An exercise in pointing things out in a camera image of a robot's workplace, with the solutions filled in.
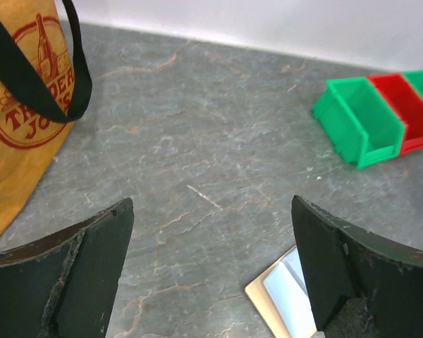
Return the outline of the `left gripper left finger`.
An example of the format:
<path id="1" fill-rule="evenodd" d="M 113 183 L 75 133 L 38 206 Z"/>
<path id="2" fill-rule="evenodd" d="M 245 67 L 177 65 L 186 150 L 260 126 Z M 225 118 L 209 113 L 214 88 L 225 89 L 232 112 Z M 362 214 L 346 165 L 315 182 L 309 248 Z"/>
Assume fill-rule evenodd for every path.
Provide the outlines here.
<path id="1" fill-rule="evenodd" d="M 125 198 L 0 252 L 0 337 L 105 337 L 132 231 Z"/>

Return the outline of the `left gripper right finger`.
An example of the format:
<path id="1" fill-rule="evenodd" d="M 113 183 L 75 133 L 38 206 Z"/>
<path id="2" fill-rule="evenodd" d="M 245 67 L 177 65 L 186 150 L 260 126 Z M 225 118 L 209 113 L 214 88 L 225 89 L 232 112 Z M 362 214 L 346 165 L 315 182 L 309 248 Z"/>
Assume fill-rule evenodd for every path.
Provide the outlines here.
<path id="1" fill-rule="evenodd" d="M 291 214 L 317 330 L 326 337 L 423 337 L 423 251 L 298 195 Z"/>

